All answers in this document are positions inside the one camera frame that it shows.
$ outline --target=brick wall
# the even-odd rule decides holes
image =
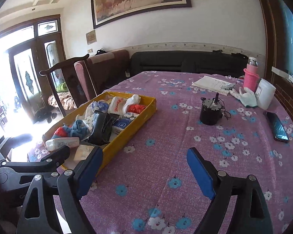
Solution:
[[[287,92],[288,88],[284,88],[284,84],[281,83],[275,83],[276,87],[275,97],[277,100],[279,100],[280,104],[285,108],[289,116],[291,117],[291,120],[293,121],[293,99],[289,96]]]

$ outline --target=purple floral tablecloth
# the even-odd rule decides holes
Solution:
[[[157,112],[106,166],[80,203],[100,234],[193,233],[210,200],[203,196],[186,160],[196,147],[205,160],[231,176],[254,174],[264,193],[274,233],[293,218],[293,122],[274,98],[290,142],[274,141],[260,108],[245,108],[231,95],[215,126],[200,122],[201,97],[214,92],[191,86],[204,74],[143,72],[109,91],[156,97]],[[214,77],[228,82],[235,78]],[[236,197],[231,197],[219,233],[227,231]]]

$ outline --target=yellow tray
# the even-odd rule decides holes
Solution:
[[[55,125],[53,125],[45,134],[42,136],[42,140],[44,145],[46,145],[46,141],[50,140],[53,136],[54,132],[59,128],[62,127],[63,124],[71,125],[76,116],[83,115],[87,109],[87,106],[93,101],[99,101],[102,99],[107,99],[108,95],[113,97],[123,97],[123,98],[130,98],[133,94],[129,93],[121,93],[121,92],[105,92],[100,94],[99,96],[95,97],[93,100],[83,104],[75,111],[71,112]],[[147,97],[142,96],[140,105],[146,105],[147,107],[143,110],[141,114],[139,114],[114,140],[112,140],[105,148],[103,149],[103,162],[98,171],[98,173],[113,159],[116,153],[123,149],[127,142],[134,136],[134,134],[142,127],[142,125],[152,117],[152,115],[156,112],[156,99],[154,97]],[[64,169],[73,169],[78,162],[74,161],[74,156],[76,153],[76,148],[71,149],[71,154],[69,158],[65,161],[62,165]]]

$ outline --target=screw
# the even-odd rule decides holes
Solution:
[[[73,173],[72,170],[66,170],[66,171],[64,172],[64,175],[65,175],[65,176],[70,176],[72,173]]]
[[[220,177],[224,177],[224,176],[227,175],[227,173],[226,173],[225,171],[220,170],[220,171],[218,171],[218,175],[219,175]]]
[[[250,175],[248,178],[249,178],[251,181],[255,181],[255,180],[256,180],[256,177],[255,177],[254,175]]]
[[[37,174],[37,175],[34,177],[34,180],[36,180],[36,181],[41,180],[41,175],[40,175],[40,174]]]

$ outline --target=phone screen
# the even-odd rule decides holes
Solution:
[[[277,139],[289,140],[278,116],[275,113],[270,113],[270,112],[266,112],[265,115],[270,123],[270,127],[272,129],[273,135]]]

